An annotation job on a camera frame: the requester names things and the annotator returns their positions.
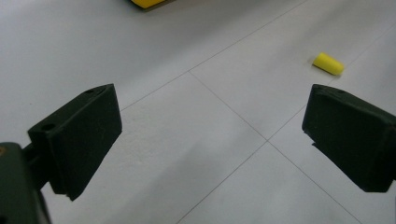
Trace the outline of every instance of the yellow block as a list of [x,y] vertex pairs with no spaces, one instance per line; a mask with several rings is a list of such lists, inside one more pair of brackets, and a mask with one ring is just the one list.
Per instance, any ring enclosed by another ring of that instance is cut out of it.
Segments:
[[135,4],[142,8],[152,7],[156,4],[163,2],[164,0],[132,0]]
[[314,66],[335,76],[340,75],[344,71],[344,65],[342,63],[323,52],[314,60]]

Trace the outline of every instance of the tile floor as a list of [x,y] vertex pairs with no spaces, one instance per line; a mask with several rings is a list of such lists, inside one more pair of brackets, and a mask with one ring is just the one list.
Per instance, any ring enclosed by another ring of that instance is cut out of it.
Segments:
[[[6,0],[0,141],[115,83],[123,133],[53,223],[395,223],[396,187],[365,193],[301,130],[314,83],[396,114],[396,2]],[[326,51],[340,77],[311,66]]]

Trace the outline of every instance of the gray floor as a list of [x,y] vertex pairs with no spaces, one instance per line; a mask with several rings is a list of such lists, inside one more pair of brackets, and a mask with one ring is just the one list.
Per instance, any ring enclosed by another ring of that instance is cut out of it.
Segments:
[[363,192],[301,130],[314,83],[396,114],[395,1],[6,0],[0,31],[0,141],[117,88],[123,133],[85,192],[43,188],[54,223],[395,223],[394,185]]

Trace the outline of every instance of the white tile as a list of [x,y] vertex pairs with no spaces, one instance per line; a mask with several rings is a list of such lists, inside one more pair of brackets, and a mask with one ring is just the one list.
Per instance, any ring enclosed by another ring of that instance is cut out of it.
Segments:
[[45,196],[54,223],[176,223],[265,140],[191,75],[121,113],[123,132],[73,203]]
[[26,145],[25,130],[97,85],[115,83],[124,108],[301,2],[178,0],[144,12],[130,0],[6,0],[0,139]]
[[[395,40],[396,26],[377,40],[332,84],[395,115]],[[313,141],[301,128],[304,111],[270,142],[362,223],[395,223],[395,184],[387,193],[365,193],[357,187],[326,156],[311,146]]]
[[359,222],[266,144],[180,223]]
[[396,2],[306,1],[191,72],[269,138],[330,75],[311,66],[326,51],[353,62],[396,21]]

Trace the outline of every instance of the small yellow object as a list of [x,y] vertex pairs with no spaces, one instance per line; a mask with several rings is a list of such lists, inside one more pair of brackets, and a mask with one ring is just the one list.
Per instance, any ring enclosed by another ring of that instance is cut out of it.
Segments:
[[163,2],[164,0],[132,0],[135,4],[142,8],[152,7],[156,4]]
[[323,52],[314,60],[314,66],[335,76],[340,75],[344,71],[344,65],[342,63]]

